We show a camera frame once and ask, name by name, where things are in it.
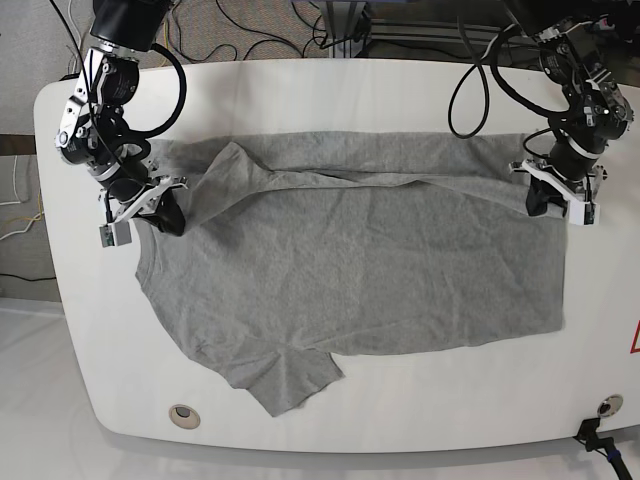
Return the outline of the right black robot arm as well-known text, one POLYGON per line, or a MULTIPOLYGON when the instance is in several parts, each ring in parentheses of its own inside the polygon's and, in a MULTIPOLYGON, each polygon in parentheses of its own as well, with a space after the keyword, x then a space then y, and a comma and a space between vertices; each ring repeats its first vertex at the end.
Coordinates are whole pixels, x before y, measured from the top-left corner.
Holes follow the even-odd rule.
POLYGON ((72 95, 65 104, 55 146, 65 162, 86 166, 101 186, 106 222, 104 246, 130 242, 130 220, 146 221, 162 233, 180 236, 185 218, 174 197, 180 177, 152 176, 146 159, 151 139, 172 127, 186 103, 187 81, 177 58, 155 40, 170 1, 96 1, 88 48, 72 95), (136 54, 156 52, 174 67, 178 98, 167 120, 151 130, 135 130, 124 106, 136 94, 140 70, 136 54))

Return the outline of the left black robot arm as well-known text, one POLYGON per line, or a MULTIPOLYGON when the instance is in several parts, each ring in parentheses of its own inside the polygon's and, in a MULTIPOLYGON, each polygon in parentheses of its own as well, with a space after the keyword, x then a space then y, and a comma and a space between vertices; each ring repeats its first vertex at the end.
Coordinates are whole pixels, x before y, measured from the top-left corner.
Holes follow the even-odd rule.
POLYGON ((500 89, 512 100, 544 118, 555 143, 547 154, 530 152, 514 164, 530 177, 526 198, 529 216, 562 208, 574 225, 591 226, 599 219, 595 201, 605 170, 597 162, 609 143, 631 126, 634 112, 598 50, 595 35, 613 33, 623 42, 638 36, 636 1, 508 1, 513 24, 489 50, 489 66, 500 89), (559 85, 567 109, 544 108, 519 94, 500 74, 498 51, 516 36, 532 40, 539 65, 559 85))

